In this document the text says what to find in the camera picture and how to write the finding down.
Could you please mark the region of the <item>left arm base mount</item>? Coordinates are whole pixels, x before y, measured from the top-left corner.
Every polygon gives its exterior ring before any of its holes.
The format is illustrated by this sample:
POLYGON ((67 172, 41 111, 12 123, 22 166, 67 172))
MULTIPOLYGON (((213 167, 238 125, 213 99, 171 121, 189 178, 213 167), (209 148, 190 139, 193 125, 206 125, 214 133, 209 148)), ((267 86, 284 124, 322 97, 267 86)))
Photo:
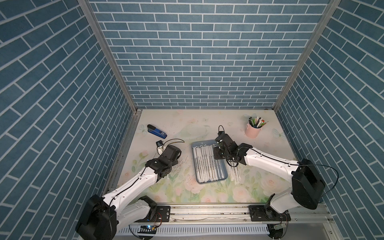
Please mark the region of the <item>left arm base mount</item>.
POLYGON ((157 206, 156 210, 150 209, 148 215, 142 219, 137 220, 136 223, 149 223, 156 221, 159 222, 169 222, 171 213, 171 206, 157 206))

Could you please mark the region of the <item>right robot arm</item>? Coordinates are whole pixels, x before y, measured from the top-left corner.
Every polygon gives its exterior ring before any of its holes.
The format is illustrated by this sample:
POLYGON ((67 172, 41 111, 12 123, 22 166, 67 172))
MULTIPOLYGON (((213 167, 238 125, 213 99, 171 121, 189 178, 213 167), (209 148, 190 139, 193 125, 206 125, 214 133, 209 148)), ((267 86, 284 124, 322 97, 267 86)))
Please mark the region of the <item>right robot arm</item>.
POLYGON ((309 210, 318 207, 326 184, 316 165, 310 160, 287 160, 245 143, 237 145, 225 131, 219 131, 215 141, 219 145, 217 147, 219 156, 228 163, 235 163, 235 167, 242 164, 260 168, 290 184, 281 193, 273 193, 264 205, 264 211, 270 217, 299 206, 309 210))

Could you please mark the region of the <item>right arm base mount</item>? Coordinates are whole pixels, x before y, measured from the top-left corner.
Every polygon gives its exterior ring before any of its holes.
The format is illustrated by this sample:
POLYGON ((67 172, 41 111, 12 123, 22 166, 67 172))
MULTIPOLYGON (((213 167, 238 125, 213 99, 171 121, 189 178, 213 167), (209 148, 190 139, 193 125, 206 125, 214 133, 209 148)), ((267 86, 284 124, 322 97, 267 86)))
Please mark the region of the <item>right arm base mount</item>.
POLYGON ((262 205, 248 206, 252 222, 289 222, 291 216, 289 211, 279 214, 272 208, 265 208, 262 205))

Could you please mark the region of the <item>straw being gripped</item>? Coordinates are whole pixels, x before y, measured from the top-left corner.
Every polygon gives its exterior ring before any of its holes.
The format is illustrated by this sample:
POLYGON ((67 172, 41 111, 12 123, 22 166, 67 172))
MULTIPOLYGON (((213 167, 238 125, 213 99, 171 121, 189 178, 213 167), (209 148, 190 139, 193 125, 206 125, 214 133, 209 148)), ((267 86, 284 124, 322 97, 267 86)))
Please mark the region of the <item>straw being gripped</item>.
POLYGON ((209 178, 209 175, 208 175, 208 172, 207 172, 207 168, 206 168, 206 161, 205 161, 205 157, 204 157, 204 153, 203 153, 203 147, 200 147, 200 151, 201 151, 201 161, 202 161, 202 165, 203 165, 203 169, 204 169, 204 181, 206 182, 209 178))

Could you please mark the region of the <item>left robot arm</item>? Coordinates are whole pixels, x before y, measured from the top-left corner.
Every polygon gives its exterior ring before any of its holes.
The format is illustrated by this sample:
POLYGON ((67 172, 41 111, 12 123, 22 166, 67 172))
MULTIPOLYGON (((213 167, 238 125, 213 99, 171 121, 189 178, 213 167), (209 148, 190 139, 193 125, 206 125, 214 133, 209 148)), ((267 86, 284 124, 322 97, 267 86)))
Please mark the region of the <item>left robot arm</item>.
POLYGON ((119 188, 100 197, 93 195, 85 203, 75 231, 84 240, 112 240, 116 233, 138 220, 152 220, 157 203, 144 196, 133 202, 144 190, 165 178, 178 164, 182 151, 169 145, 159 157, 119 188))

